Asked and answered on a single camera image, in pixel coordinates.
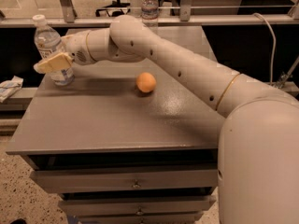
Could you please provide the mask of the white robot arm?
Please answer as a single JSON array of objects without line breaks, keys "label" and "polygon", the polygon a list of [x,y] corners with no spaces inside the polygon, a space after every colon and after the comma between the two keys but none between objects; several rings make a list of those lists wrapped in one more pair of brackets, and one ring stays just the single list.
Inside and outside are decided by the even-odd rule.
[{"label": "white robot arm", "polygon": [[130,15],[63,43],[63,52],[36,64],[38,73],[68,68],[81,55],[87,64],[149,59],[225,118],[218,151],[221,224],[299,224],[298,100],[161,38]]}]

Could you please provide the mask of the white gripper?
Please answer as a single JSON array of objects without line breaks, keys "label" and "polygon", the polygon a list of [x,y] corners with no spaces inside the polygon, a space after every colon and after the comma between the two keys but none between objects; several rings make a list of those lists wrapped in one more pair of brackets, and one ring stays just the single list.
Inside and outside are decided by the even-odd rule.
[{"label": "white gripper", "polygon": [[[74,62],[80,65],[95,63],[94,58],[89,52],[87,38],[90,30],[77,32],[71,35],[62,36],[66,51],[72,56]],[[34,65],[34,69],[39,74],[47,74],[61,71],[72,66],[73,59],[67,52],[52,54]]]}]

